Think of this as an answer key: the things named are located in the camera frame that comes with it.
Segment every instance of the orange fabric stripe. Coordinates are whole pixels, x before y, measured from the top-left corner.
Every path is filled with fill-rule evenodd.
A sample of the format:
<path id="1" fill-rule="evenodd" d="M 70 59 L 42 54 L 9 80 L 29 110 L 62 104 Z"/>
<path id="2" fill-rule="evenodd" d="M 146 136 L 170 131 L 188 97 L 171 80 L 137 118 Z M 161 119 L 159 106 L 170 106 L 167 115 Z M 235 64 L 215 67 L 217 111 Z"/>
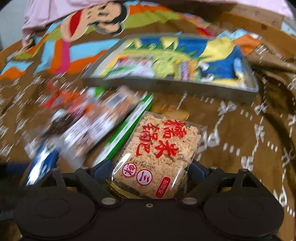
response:
<path id="1" fill-rule="evenodd" d="M 248 55 L 253 52 L 262 42 L 258 39 L 254 39 L 249 34 L 239 37 L 234 41 L 238 45 L 243 53 L 243 55 Z"/>
<path id="2" fill-rule="evenodd" d="M 186 16 L 184 13 L 178 13 L 182 18 L 186 19 L 187 21 L 193 23 L 198 28 L 207 28 L 208 26 L 203 23 L 203 21 L 199 17 L 190 18 Z"/>
<path id="3" fill-rule="evenodd" d="M 158 6 L 149 6 L 149 5 L 130 5 L 129 6 L 130 12 L 129 15 L 137 14 L 137 13 L 144 13 L 144 12 L 155 12 L 157 10 L 167 12 L 170 11 L 168 8 L 158 5 Z"/>
<path id="4" fill-rule="evenodd" d="M 0 80 L 2 79 L 10 79 L 15 80 L 17 78 L 20 78 L 26 73 L 26 70 L 24 72 L 19 71 L 16 67 L 11 67 L 7 71 L 5 71 L 4 74 L 0 75 Z"/>
<path id="5" fill-rule="evenodd" d="M 54 74 L 54 72 L 61 66 L 61 63 L 62 63 L 62 39 L 59 39 L 55 42 L 52 65 L 47 70 L 47 72 Z"/>
<path id="6" fill-rule="evenodd" d="M 40 39 L 39 43 L 37 43 L 35 46 L 33 46 L 32 48 L 27 50 L 25 53 L 34 54 L 40 48 L 40 46 L 44 43 L 47 36 L 48 36 L 48 34 L 45 34 L 42 37 L 42 39 Z"/>
<path id="7" fill-rule="evenodd" d="M 203 35 L 203 36 L 208 36 L 202 29 L 200 28 L 195 28 L 195 31 L 197 34 L 199 35 Z"/>
<path id="8" fill-rule="evenodd" d="M 93 64 L 94 62 L 97 61 L 97 59 L 103 55 L 107 50 L 102 50 L 99 52 L 97 55 L 89 57 L 89 58 L 83 58 L 83 59 L 78 59 L 74 62 L 70 63 L 70 67 L 67 71 L 67 74 L 78 74 L 80 73 L 86 65 L 88 64 Z"/>

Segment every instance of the red chinese text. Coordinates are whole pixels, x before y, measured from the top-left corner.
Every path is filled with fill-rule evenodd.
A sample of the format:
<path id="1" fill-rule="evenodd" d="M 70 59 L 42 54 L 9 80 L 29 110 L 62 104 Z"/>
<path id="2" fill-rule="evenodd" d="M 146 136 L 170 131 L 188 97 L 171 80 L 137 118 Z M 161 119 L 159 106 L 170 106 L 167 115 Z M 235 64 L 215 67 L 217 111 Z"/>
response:
<path id="1" fill-rule="evenodd" d="M 156 150 L 159 150 L 156 155 L 157 158 L 160 158 L 164 151 L 167 152 L 168 156 L 175 156 L 177 154 L 177 150 L 179 150 L 179 148 L 175 148 L 176 144 L 169 144 L 168 140 L 166 140 L 165 143 L 163 143 L 162 140 L 159 140 L 159 143 L 160 145 L 155 147 Z"/>
<path id="2" fill-rule="evenodd" d="M 135 167 L 134 165 L 129 164 L 129 165 L 127 166 L 126 169 L 123 169 L 123 170 L 125 171 L 124 174 L 128 174 L 128 175 L 132 176 L 132 175 L 133 175 L 132 172 L 133 172 L 135 169 L 136 169 L 136 167 Z"/>
<path id="3" fill-rule="evenodd" d="M 181 126 L 175 126 L 175 127 L 166 127 L 163 129 L 164 130 L 164 134 L 163 134 L 163 138 L 171 138 L 174 136 L 179 136 L 179 137 L 184 137 L 184 135 L 187 134 L 185 128 L 182 129 Z"/>
<path id="4" fill-rule="evenodd" d="M 152 130 L 152 131 L 157 131 L 157 130 L 159 130 L 159 127 L 156 127 L 156 126 L 154 126 L 153 124 L 151 124 L 151 123 L 149 123 L 149 124 L 147 124 L 146 126 L 143 126 L 143 129 L 144 130 L 148 130 L 148 131 L 150 131 L 150 130 Z"/>
<path id="5" fill-rule="evenodd" d="M 147 175 L 144 175 L 144 172 L 142 172 L 139 182 L 141 182 L 142 180 L 149 182 L 149 178 L 150 177 L 148 177 Z"/>
<path id="6" fill-rule="evenodd" d="M 181 126 L 183 127 L 185 125 L 185 122 L 182 122 L 181 120 L 180 121 L 172 121 L 172 120 L 167 120 L 167 122 L 164 123 L 165 126 Z"/>
<path id="7" fill-rule="evenodd" d="M 168 189 L 169 184 L 170 184 L 170 178 L 169 177 L 164 177 L 161 180 L 161 182 L 160 182 L 160 184 L 159 184 L 159 186 L 158 186 L 158 188 L 157 188 L 157 190 L 155 192 L 155 197 L 156 198 L 163 198 L 166 190 Z"/>
<path id="8" fill-rule="evenodd" d="M 137 147 L 137 151 L 136 151 L 136 156 L 141 156 L 143 154 L 140 153 L 140 147 L 143 146 L 144 147 L 144 151 L 146 151 L 147 153 L 150 152 L 150 144 L 149 143 L 140 143 Z"/>
<path id="9" fill-rule="evenodd" d="M 141 141 L 150 142 L 151 140 L 157 140 L 158 139 L 158 135 L 157 135 L 156 132 L 150 133 L 150 131 L 142 131 L 141 133 L 142 134 L 139 137 L 139 139 Z"/>

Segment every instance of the red circle logo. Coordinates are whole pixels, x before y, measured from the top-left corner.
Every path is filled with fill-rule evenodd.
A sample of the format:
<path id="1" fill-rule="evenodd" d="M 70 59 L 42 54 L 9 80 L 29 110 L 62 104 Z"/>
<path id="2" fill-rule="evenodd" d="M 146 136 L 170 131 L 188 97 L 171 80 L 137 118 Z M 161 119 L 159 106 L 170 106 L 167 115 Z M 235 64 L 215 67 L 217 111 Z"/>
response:
<path id="1" fill-rule="evenodd" d="M 147 169 L 142 169 L 138 172 L 136 178 L 141 186 L 147 186 L 152 182 L 152 173 Z"/>
<path id="2" fill-rule="evenodd" d="M 133 175 L 136 174 L 136 172 L 137 172 L 137 166 L 132 162 L 128 162 L 122 168 L 122 174 L 125 177 L 132 177 Z"/>

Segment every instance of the pink cloth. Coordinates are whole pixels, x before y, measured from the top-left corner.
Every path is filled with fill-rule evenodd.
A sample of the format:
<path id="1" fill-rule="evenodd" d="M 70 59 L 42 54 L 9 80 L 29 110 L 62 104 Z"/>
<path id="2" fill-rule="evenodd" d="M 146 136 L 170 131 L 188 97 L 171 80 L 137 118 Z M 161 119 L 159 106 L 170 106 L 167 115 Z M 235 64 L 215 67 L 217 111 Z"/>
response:
<path id="1" fill-rule="evenodd" d="M 294 19 L 285 0 L 199 0 L 205 2 L 228 2 L 264 8 Z M 46 25 L 67 16 L 72 12 L 84 9 L 107 0 L 27 0 L 25 23 L 22 28 L 22 43 L 26 45 L 35 29 L 45 29 Z"/>

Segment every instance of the wrinkled fabric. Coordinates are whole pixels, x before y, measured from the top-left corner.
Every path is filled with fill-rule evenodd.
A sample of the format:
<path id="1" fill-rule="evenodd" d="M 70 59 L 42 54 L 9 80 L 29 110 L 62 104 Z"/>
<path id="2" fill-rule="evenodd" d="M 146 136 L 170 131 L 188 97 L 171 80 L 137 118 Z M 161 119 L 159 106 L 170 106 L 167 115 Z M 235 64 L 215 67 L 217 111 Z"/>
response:
<path id="1" fill-rule="evenodd" d="M 217 3 L 241 3 L 258 8 L 267 9 L 288 18 L 294 15 L 285 0 L 200 0 Z M 49 23 L 54 22 L 72 12 L 84 9 L 94 4 L 107 2 L 106 0 L 27 0 L 25 22 L 22 28 L 22 43 L 27 44 L 31 34 L 37 29 L 44 29 Z"/>
<path id="2" fill-rule="evenodd" d="M 236 40 L 244 35 L 246 35 L 248 31 L 244 29 L 238 29 L 234 33 L 230 33 L 229 31 L 225 30 L 222 33 L 220 33 L 217 38 L 223 38 L 223 37 L 228 37 L 231 40 Z"/>
<path id="3" fill-rule="evenodd" d="M 195 34 L 204 27 L 158 4 L 128 2 L 125 7 L 129 14 L 120 21 L 124 29 L 117 36 L 96 31 L 89 25 L 80 38 L 66 42 L 61 34 L 61 24 L 66 20 L 60 20 L 46 32 L 38 33 L 42 38 L 36 46 L 12 59 L 0 75 L 1 161 L 30 161 L 22 134 L 44 125 L 51 116 L 49 112 L 41 112 L 40 107 L 50 95 L 49 81 L 81 90 L 85 88 L 82 74 L 120 38 L 141 33 Z M 214 25 L 207 27 L 215 36 L 224 30 Z M 254 39 L 246 34 L 234 42 L 258 80 L 259 93 L 251 105 L 195 95 L 187 95 L 180 103 L 183 93 L 154 93 L 154 104 L 180 105 L 180 110 L 190 113 L 188 121 L 208 126 L 197 160 L 225 172 L 250 170 L 284 208 L 279 237 L 291 241 L 295 237 L 296 65 L 294 60 L 289 62 L 268 47 L 268 39 Z M 104 98 L 113 92 L 107 91 Z M 111 135 L 89 153 L 84 166 L 92 165 Z M 73 172 L 63 159 L 59 168 L 62 172 Z"/>

